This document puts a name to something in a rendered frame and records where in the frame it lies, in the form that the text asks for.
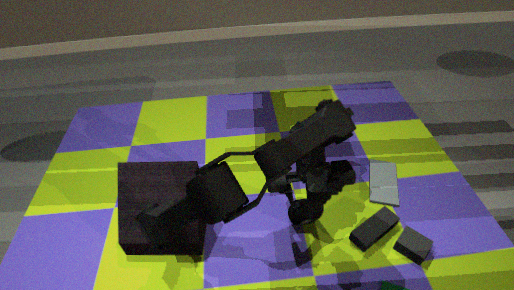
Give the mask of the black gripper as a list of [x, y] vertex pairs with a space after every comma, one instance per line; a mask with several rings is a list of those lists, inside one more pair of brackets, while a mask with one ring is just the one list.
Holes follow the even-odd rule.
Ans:
[[[291, 207], [294, 208], [291, 182], [303, 181], [302, 171], [306, 163], [313, 163], [314, 167], [319, 167], [323, 165], [323, 162], [326, 162], [325, 150], [322, 153], [316, 155], [307, 154], [296, 162], [296, 172], [288, 172], [275, 181], [271, 182], [267, 188], [268, 192], [279, 192], [280, 194], [285, 194], [291, 204]], [[348, 160], [332, 161], [330, 164], [330, 169], [331, 172], [335, 175], [343, 176], [343, 187], [344, 185], [353, 185], [355, 183], [356, 175]]]

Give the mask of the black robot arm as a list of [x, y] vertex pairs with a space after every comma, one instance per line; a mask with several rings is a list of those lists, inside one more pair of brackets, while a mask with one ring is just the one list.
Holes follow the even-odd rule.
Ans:
[[[135, 219], [152, 251], [175, 241], [188, 227], [187, 223], [197, 219], [208, 225], [233, 221], [256, 207], [270, 183], [291, 171], [291, 165], [307, 154], [320, 154], [325, 147], [338, 145], [353, 135], [356, 126], [350, 116], [354, 113], [350, 107], [344, 108], [340, 99], [324, 99], [315, 110], [317, 112], [307, 119], [297, 121], [289, 131], [291, 134], [284, 138], [272, 139], [251, 152], [226, 152], [197, 169], [196, 176], [186, 183], [186, 197], [177, 203], [147, 204]], [[227, 162], [223, 161], [238, 155], [254, 155], [267, 178], [257, 199], [250, 203]], [[306, 163], [302, 176], [309, 201], [329, 201], [332, 195], [342, 192], [343, 176], [332, 173], [329, 162], [319, 167]]]

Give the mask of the dark grey controller unit with white label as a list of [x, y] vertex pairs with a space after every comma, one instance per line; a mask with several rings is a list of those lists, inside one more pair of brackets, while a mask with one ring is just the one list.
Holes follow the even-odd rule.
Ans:
[[307, 198], [294, 201], [294, 208], [288, 209], [288, 217], [295, 225], [307, 225], [319, 220], [324, 212], [323, 201], [309, 201]]

